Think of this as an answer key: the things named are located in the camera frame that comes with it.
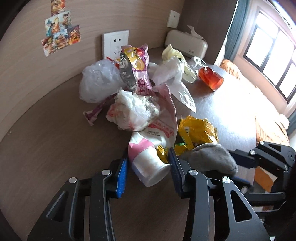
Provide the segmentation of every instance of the curtain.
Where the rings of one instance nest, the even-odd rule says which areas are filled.
[[[238,0],[237,10],[235,11],[230,30],[227,34],[224,58],[229,59],[231,62],[233,62],[242,40],[249,3],[250,0]]]
[[[290,121],[289,127],[287,129],[288,136],[296,129],[296,110],[289,116],[288,120]]]

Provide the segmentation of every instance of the pink wrapper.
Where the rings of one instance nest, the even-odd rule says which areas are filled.
[[[121,47],[119,71],[120,77],[129,91],[138,95],[154,96],[147,73],[149,64],[148,45],[139,48],[130,45]]]

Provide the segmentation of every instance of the bed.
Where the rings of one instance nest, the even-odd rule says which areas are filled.
[[[289,146],[289,139],[286,129],[289,126],[288,119],[279,114],[274,105],[267,99],[261,90],[245,78],[238,67],[229,60],[223,60],[220,67],[241,81],[245,91],[250,95],[247,101],[253,102],[252,106],[256,122],[256,142],[273,142]],[[277,179],[261,167],[255,170],[254,180],[270,192],[274,181]]]

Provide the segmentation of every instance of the wooden wall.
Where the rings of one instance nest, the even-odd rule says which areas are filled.
[[[0,140],[35,102],[102,58],[102,33],[130,30],[129,44],[163,46],[170,9],[184,0],[66,0],[80,43],[45,57],[41,40],[50,0],[31,0],[0,41]]]
[[[185,0],[178,30],[190,33],[187,25],[208,44],[205,61],[214,64],[227,35],[237,0]]]

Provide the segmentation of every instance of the electrical outlet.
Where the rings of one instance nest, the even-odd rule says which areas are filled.
[[[180,18],[180,13],[171,10],[170,15],[168,17],[167,27],[177,28],[179,23],[179,18]]]
[[[128,45],[128,34],[128,30],[103,34],[103,58],[119,58],[121,46]]]

